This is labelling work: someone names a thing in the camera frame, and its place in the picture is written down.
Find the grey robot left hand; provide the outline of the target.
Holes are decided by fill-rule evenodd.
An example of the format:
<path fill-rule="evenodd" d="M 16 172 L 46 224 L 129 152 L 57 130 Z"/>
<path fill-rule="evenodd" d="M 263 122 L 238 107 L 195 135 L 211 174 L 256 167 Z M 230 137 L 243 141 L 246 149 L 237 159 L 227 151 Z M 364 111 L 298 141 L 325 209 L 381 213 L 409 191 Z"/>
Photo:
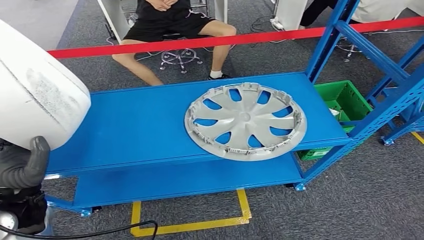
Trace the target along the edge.
<path fill-rule="evenodd" d="M 29 149 L 0 140 L 0 186 L 20 190 L 36 187 L 43 181 L 51 148 L 43 136 L 29 141 Z"/>

